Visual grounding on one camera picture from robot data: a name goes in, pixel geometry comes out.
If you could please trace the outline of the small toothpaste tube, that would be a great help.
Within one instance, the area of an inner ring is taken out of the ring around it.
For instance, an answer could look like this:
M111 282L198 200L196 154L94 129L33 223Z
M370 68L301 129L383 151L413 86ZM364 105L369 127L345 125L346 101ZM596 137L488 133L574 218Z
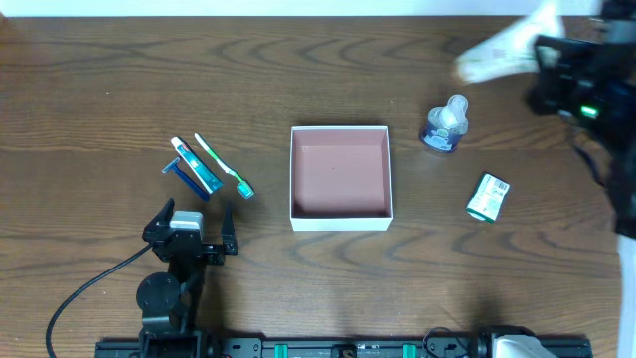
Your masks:
M170 142L191 168L208 194L213 194L223 187L223 182L208 168L186 141L179 136L175 136Z

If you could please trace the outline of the white floral lotion tube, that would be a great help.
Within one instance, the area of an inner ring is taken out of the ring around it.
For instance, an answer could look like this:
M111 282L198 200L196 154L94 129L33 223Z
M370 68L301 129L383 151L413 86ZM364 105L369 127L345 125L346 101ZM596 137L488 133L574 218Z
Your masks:
M533 46L538 36L563 38L564 35L558 2L545 0L530 15L461 54L453 63L453 74L468 85L536 73L539 65Z

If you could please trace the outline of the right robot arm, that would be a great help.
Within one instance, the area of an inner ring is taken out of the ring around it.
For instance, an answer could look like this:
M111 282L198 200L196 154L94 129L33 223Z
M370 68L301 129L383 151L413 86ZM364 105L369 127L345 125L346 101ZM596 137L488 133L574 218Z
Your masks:
M622 294L617 354L635 354L635 4L606 1L599 43L568 38L557 2L545 1L456 61L466 83L534 72L527 104L537 115L561 114L609 154L607 176L582 157L615 211Z

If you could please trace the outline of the clear blue sanitizer bottle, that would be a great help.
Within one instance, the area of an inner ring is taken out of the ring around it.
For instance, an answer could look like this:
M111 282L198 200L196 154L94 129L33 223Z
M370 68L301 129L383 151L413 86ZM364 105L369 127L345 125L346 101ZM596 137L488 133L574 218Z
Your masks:
M454 152L469 128L467 110L466 97L459 94L452 96L446 106L436 107L429 112L420 140L433 150Z

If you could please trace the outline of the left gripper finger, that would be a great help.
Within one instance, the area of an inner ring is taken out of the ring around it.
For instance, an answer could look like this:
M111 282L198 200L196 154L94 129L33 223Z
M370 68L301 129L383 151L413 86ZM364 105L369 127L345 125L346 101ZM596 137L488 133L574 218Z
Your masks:
M166 230L170 227L170 221L174 215L175 201L170 198L158 214L151 220L151 230Z
M233 208L231 204L226 205L221 229L221 237L224 246L224 253L226 255L236 256L239 253L239 244L236 236L236 230L233 220Z

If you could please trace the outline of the green white soap packet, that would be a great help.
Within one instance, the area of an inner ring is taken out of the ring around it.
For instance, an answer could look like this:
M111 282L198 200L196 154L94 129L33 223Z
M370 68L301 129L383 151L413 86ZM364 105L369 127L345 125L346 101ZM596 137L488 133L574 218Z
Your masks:
M466 212L477 220L494 223L509 190L507 182L485 173L468 201Z

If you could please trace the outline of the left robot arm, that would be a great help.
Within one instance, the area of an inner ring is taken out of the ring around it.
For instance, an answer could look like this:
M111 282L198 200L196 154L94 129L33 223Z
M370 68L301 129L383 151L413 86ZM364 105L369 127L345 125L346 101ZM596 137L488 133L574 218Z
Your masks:
M233 212L226 206L219 244L205 244L203 214L176 211L170 199L145 226L142 239L168 265L139 284L136 301L142 310L141 358L220 357L218 339L196 327L208 266L221 266L239 253Z

